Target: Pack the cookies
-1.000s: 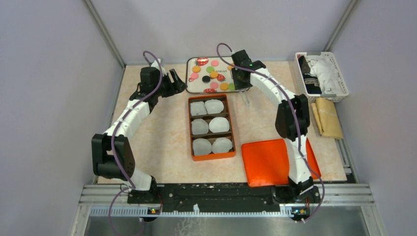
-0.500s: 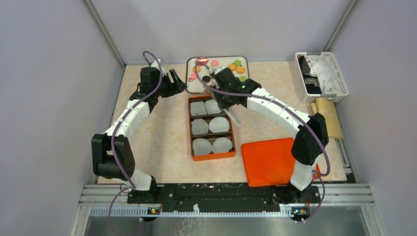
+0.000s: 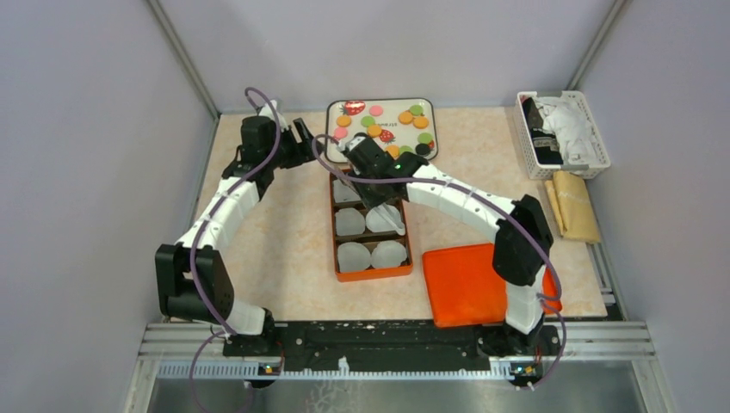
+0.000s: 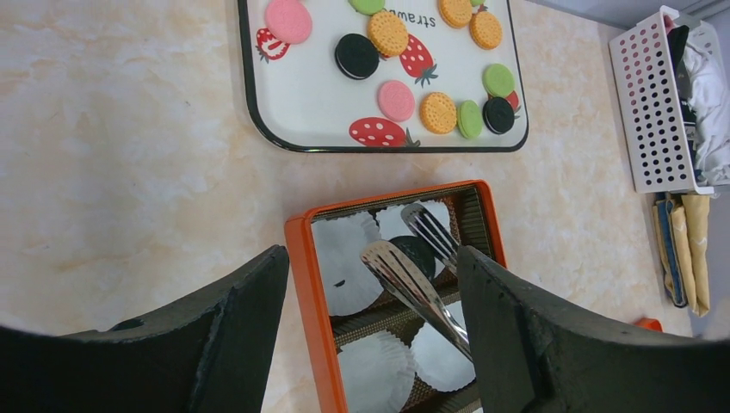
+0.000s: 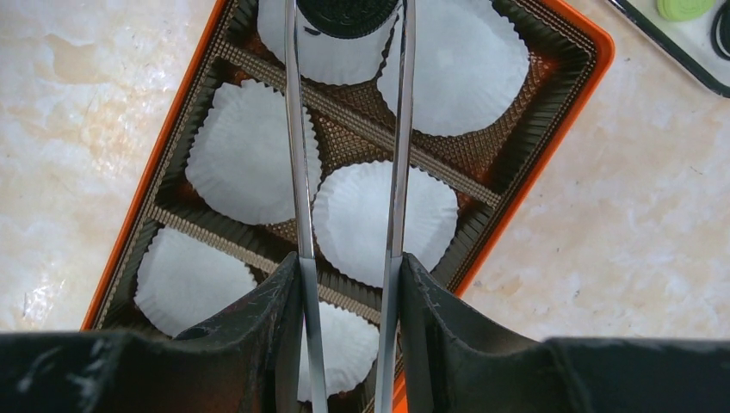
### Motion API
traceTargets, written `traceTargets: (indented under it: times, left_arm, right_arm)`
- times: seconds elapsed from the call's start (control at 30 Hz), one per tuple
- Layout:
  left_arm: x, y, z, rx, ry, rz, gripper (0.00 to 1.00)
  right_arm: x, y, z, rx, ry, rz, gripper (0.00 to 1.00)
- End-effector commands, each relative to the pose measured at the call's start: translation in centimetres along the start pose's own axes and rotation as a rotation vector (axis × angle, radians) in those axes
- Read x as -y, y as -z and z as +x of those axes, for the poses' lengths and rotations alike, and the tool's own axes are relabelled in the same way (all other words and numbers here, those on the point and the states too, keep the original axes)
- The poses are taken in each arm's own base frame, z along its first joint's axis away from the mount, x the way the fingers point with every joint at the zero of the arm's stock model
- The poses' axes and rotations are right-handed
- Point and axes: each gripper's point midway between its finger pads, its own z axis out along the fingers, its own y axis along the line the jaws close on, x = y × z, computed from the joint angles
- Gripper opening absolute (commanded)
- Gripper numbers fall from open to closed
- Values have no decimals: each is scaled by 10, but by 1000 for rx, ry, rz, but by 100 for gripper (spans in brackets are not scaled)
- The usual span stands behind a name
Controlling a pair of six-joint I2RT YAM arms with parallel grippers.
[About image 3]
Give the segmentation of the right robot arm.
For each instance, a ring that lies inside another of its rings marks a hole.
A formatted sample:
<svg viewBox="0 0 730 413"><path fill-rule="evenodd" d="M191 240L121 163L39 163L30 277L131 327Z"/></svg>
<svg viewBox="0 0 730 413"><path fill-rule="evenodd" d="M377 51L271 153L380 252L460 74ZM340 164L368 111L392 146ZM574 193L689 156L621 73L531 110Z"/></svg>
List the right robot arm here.
<svg viewBox="0 0 730 413"><path fill-rule="evenodd" d="M479 231L492 243L492 268L506 283L507 348L528 354L539 344L548 302L561 293L549 296L542 287L545 274L557 271L550 260L554 240L535 197L513 200L488 193L415 153L393 158L361 133L346 141L320 134L312 140L312 154L399 234L405 224L386 208L390 201L431 207Z"/></svg>

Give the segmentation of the metal tongs white handle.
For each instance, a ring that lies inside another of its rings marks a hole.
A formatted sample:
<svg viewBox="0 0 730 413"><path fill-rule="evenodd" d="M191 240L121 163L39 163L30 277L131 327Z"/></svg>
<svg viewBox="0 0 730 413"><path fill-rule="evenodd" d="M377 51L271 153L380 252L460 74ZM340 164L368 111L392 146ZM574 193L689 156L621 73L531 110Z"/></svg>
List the metal tongs white handle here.
<svg viewBox="0 0 730 413"><path fill-rule="evenodd" d="M397 207L383 204L378 206L375 211L380 216L382 221L380 228L383 231L394 231L400 236L406 234L405 223Z"/></svg>

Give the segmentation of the black sandwich cookie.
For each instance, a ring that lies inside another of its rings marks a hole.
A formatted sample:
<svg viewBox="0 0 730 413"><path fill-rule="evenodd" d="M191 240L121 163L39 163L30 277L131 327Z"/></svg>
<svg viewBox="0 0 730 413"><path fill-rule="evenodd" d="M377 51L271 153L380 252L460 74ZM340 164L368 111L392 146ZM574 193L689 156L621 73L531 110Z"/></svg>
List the black sandwich cookie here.
<svg viewBox="0 0 730 413"><path fill-rule="evenodd" d="M430 145L419 143L415 147L415 152L421 157L428 157L431 154Z"/></svg>

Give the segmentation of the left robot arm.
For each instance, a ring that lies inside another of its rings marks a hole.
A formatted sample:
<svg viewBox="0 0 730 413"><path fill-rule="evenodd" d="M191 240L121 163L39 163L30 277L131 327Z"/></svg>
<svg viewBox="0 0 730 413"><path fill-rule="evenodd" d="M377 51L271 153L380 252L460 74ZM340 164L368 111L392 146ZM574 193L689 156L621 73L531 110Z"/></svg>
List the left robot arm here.
<svg viewBox="0 0 730 413"><path fill-rule="evenodd" d="M156 251L158 302L167 317L217 324L229 336L243 335L244 345L261 356L275 347L276 333L265 325L264 308L236 298L223 252L263 199L275 172L311 162L314 155L304 121L289 125L277 100L243 118L240 136L234 158L199 218L174 243Z"/></svg>

